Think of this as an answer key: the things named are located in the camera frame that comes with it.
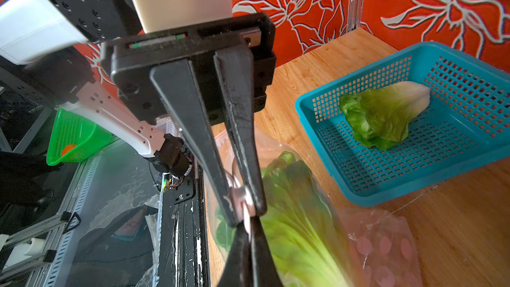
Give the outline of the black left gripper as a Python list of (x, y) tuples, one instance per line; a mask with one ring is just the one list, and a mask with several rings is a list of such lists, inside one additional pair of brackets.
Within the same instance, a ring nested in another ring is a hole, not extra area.
[[(117, 86), (118, 98), (140, 122), (155, 124), (169, 113), (209, 177), (231, 227), (239, 224), (239, 217), (210, 123), (225, 123), (254, 214), (264, 215), (267, 204), (254, 137), (254, 111), (265, 107), (266, 88), (272, 84), (275, 34), (276, 27), (267, 14), (255, 13), (102, 45), (101, 65)], [(238, 45), (239, 39), (249, 48)]]

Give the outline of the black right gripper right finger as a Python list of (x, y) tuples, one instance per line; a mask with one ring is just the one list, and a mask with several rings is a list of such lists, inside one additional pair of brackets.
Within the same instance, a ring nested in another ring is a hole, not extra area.
[(252, 286), (283, 287), (259, 217), (250, 218)]

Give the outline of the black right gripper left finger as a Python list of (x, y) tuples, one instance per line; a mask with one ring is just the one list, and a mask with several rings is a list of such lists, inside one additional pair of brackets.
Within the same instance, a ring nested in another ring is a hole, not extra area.
[(241, 223), (237, 226), (231, 250), (217, 284), (218, 287), (252, 286), (252, 267), (250, 257), (250, 238)]

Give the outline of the green chinese cabbage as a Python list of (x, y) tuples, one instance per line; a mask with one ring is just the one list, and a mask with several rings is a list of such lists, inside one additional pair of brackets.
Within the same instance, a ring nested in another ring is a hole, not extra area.
[(431, 88), (411, 81), (366, 89), (339, 98), (353, 139), (366, 148), (387, 150), (409, 136), (409, 124), (430, 104)]
[(283, 151), (261, 173), (261, 223), (282, 284), (353, 286), (349, 242), (309, 167)]

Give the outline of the clear pink zipper bag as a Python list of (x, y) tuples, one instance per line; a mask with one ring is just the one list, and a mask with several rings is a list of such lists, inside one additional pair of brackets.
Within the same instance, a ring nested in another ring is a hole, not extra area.
[(421, 286), (413, 234), (385, 210), (336, 211), (304, 160), (254, 133), (268, 211), (261, 218), (284, 286)]

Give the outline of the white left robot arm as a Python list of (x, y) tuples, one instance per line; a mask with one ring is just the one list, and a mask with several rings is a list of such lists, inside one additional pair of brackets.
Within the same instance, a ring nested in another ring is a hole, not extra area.
[(234, 227), (266, 213), (254, 113), (276, 57), (264, 13), (233, 0), (4, 0), (1, 83), (79, 114), (178, 178), (180, 143), (155, 130), (169, 116)]

